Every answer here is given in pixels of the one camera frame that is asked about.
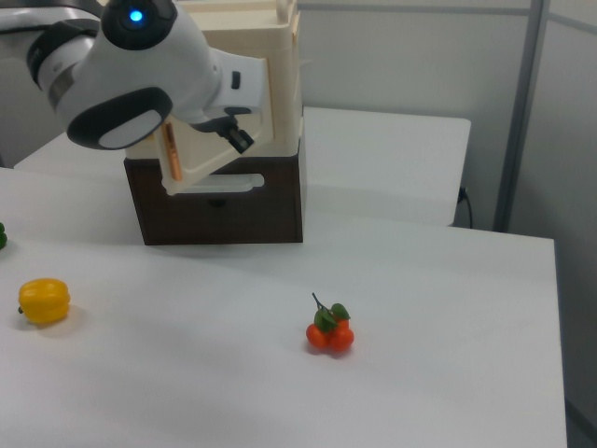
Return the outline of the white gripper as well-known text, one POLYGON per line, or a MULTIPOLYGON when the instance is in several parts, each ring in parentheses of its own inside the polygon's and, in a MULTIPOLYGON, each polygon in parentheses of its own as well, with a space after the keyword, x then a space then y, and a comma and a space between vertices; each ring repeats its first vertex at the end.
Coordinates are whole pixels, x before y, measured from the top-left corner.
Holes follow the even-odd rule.
POLYGON ((223 134, 240 154, 255 141, 271 118, 271 89, 266 59, 212 49, 217 62, 219 83, 212 98, 196 118, 188 120, 202 132, 223 134))

